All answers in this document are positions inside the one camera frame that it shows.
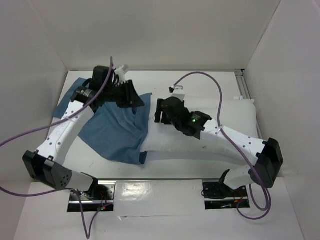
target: cable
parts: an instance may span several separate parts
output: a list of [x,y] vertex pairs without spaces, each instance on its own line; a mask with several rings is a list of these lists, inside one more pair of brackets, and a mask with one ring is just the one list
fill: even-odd
[[36,193],[36,194],[20,194],[20,193],[15,193],[12,191],[8,191],[6,189],[4,189],[3,187],[0,186],[0,191],[12,195],[12,196],[16,196],[16,197],[38,197],[38,196],[42,196],[42,195],[46,195],[46,194],[52,194],[57,192],[57,190],[51,190],[51,191],[45,191],[45,192],[40,192],[40,193]]
[[91,236],[91,227],[92,227],[92,224],[93,224],[96,216],[98,215],[98,213],[99,213],[103,208],[109,206],[109,205],[112,204],[112,203],[108,203],[108,204],[103,205],[102,207],[98,207],[98,209],[96,210],[96,213],[93,215],[93,217],[92,217],[92,219],[91,219],[91,222],[90,222],[90,225],[89,225],[89,232],[88,232],[88,230],[87,230],[87,225],[86,225],[86,220],[85,220],[85,214],[84,214],[84,207],[83,207],[82,202],[81,202],[80,194],[79,194],[78,191],[76,191],[76,190],[73,190],[73,192],[75,193],[75,195],[76,195],[76,197],[78,198],[78,201],[79,201],[81,218],[82,218],[82,224],[83,224],[83,228],[84,228],[84,232],[85,232],[86,239],[90,239],[90,236]]
[[[218,126],[221,127],[220,115],[221,115],[221,107],[222,107],[223,95],[222,95],[222,89],[221,89],[220,84],[217,82],[217,80],[216,80],[213,76],[211,76],[211,75],[209,75],[209,74],[207,74],[207,73],[205,73],[205,72],[201,72],[201,71],[190,72],[190,73],[184,75],[183,77],[181,77],[181,78],[174,84],[174,86],[176,86],[177,84],[179,84],[179,83],[180,83],[183,79],[185,79],[186,77],[188,77],[188,76],[190,76],[190,75],[194,75],[194,74],[200,74],[200,75],[204,75],[204,76],[210,78],[211,80],[214,81],[214,83],[215,83],[216,86],[218,87],[219,95],[220,95],[220,96],[219,96],[219,106],[218,106],[218,113],[217,113],[217,123],[218,123]],[[224,131],[223,128],[220,128],[220,129],[221,129],[220,131],[222,132],[223,136],[234,146],[234,148],[241,154],[241,156],[244,158],[244,160],[246,161],[246,163],[250,166],[253,174],[255,175],[256,179],[257,179],[258,182],[259,182],[259,185],[260,185],[261,188],[262,188],[262,191],[263,191],[263,194],[264,194],[264,197],[265,197],[265,207],[260,207],[260,206],[257,204],[257,202],[256,202],[256,200],[255,200],[255,198],[254,198],[254,195],[253,195],[253,192],[252,192],[252,187],[251,187],[251,184],[250,184],[250,185],[249,185],[249,190],[250,190],[250,195],[251,195],[251,197],[252,197],[252,201],[253,201],[254,205],[255,205],[259,210],[261,210],[261,211],[266,211],[266,212],[265,212],[263,215],[259,216],[259,217],[249,217],[249,216],[244,215],[244,214],[243,214],[242,212],[240,212],[240,210],[239,210],[239,206],[240,206],[240,204],[241,204],[244,200],[240,201],[240,202],[236,205],[236,209],[237,209],[238,213],[239,213],[242,217],[244,217],[244,218],[246,218],[246,219],[249,219],[249,220],[259,220],[259,219],[262,219],[262,218],[264,218],[264,217],[269,213],[269,211],[270,211],[270,209],[271,209],[271,196],[270,196],[269,190],[264,186],[264,184],[263,184],[263,182],[262,182],[259,174],[258,174],[257,171],[255,170],[254,166],[251,164],[251,162],[249,161],[249,159],[248,159],[248,157],[245,155],[245,153],[237,146],[237,144],[236,144],[234,141],[232,141],[232,139],[226,134],[226,132]]]

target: black plastic part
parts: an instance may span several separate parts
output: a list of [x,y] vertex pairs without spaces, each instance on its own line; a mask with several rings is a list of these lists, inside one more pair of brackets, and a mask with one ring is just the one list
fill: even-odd
[[[97,204],[92,204],[92,203],[82,203],[82,208],[83,211],[86,212],[97,212],[97,209],[100,207],[100,203]],[[105,207],[105,209],[101,209],[100,212],[113,212],[114,211],[114,205],[110,204]],[[81,212],[80,210],[80,205],[79,204],[70,204],[68,205],[67,209],[68,213],[79,213]]]
[[[107,66],[96,66],[93,69],[92,74],[92,80],[89,83],[89,89],[98,92],[101,88],[101,86],[104,84],[107,75],[109,72],[109,67]],[[110,74],[106,88],[103,89],[103,91],[107,90],[107,87],[109,87],[112,83],[113,74]]]
[[169,87],[169,92],[172,94],[175,91],[173,87]]
[[[254,166],[260,176],[263,185],[266,188],[272,188],[280,168],[284,163],[284,159],[281,153],[279,143],[273,139],[269,138],[268,141],[264,141],[265,145],[261,153],[257,153],[258,160]],[[259,182],[254,175],[253,171],[250,169],[249,172],[251,179],[259,185]]]
[[[205,201],[204,207],[205,210],[212,210],[212,209],[235,209],[237,208],[238,202],[234,200],[223,200],[223,201]],[[243,208],[250,208],[250,203],[248,199],[242,200],[240,205],[240,209]]]
[[189,137],[201,139],[201,131],[204,125],[212,118],[200,111],[189,112],[185,102],[177,97],[169,97],[165,100],[158,99],[155,113],[155,123],[172,124],[178,131]]
[[56,190],[66,188],[72,177],[72,171],[46,159],[37,153],[26,151],[22,157],[30,176]]
[[[93,70],[92,78],[86,80],[82,86],[78,87],[72,97],[74,100],[83,104],[88,103],[100,90],[106,80],[109,68],[106,66],[96,66]],[[113,83],[114,72],[110,75],[107,85],[102,90],[98,98],[90,105],[93,112],[96,112],[106,102],[115,102],[119,108],[138,108],[143,107],[145,103],[136,92],[132,80],[122,84]]]
[[225,199],[233,198],[240,192],[243,197],[247,197],[247,189],[245,186],[241,186],[236,190],[232,190],[230,187],[221,184],[216,181],[203,182],[203,193],[202,195],[207,199]]
[[222,176],[220,177],[218,183],[221,185],[225,182],[225,179],[226,179],[226,176],[227,176],[227,173],[230,172],[230,169],[228,170],[225,170],[222,174]]
[[108,188],[105,186],[105,185],[99,185],[99,181],[97,178],[89,175],[89,174],[86,174],[86,173],[83,173],[82,174],[85,174],[89,177],[91,177],[93,179],[92,181],[92,184],[89,188],[88,191],[84,191],[84,193],[88,196],[90,196],[91,198],[96,198],[96,199],[100,199],[101,198],[101,195],[100,194],[103,194],[103,196],[105,196],[106,199],[109,198],[109,194],[108,194]]
[[156,111],[154,114],[154,122],[155,123],[162,123],[164,125],[171,125],[171,122],[169,121],[167,115],[164,113],[163,109],[162,109],[162,103],[163,103],[164,99],[158,99],[156,102]]

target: red wire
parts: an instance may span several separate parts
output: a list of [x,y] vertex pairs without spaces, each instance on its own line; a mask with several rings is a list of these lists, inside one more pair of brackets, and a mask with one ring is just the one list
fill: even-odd
[[[237,192],[238,194],[240,194],[241,199],[236,200],[236,192]],[[241,193],[239,190],[236,190],[236,192],[234,192],[234,203],[237,203],[237,202],[241,201],[242,199],[244,199],[244,196],[242,195],[242,193]]]
[[108,204],[108,202],[105,195],[103,195],[101,192],[99,192],[99,194],[101,195],[101,203],[100,203],[100,208],[101,208],[103,200],[105,201],[105,204]]

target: black clamp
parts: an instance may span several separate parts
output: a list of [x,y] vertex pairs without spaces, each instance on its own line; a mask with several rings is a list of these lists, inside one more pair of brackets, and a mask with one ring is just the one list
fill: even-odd
[[[82,86],[78,87],[71,101],[78,101],[83,104],[88,103],[100,90],[103,85],[109,68],[106,66],[96,66],[93,70],[92,78],[87,79]],[[114,71],[110,74],[108,82],[98,98],[90,105],[96,112],[106,102],[115,102],[119,108],[137,108],[143,107],[145,103],[137,94],[132,80],[119,83],[119,76],[115,76]]]
[[172,124],[184,135],[199,140],[201,139],[201,131],[205,130],[204,125],[208,120],[212,120],[212,117],[203,112],[189,112],[185,107],[185,102],[174,96],[165,100],[158,99],[154,117],[155,123]]

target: blue towel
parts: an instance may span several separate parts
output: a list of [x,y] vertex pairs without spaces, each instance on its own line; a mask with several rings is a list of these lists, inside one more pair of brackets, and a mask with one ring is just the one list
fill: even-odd
[[[54,118],[63,117],[72,94],[84,82],[83,78],[75,81],[54,111]],[[145,105],[137,108],[119,108],[115,102],[106,102],[84,125],[78,136],[105,159],[144,164],[148,153],[140,153],[140,147],[148,134],[151,93],[143,94],[140,98]]]

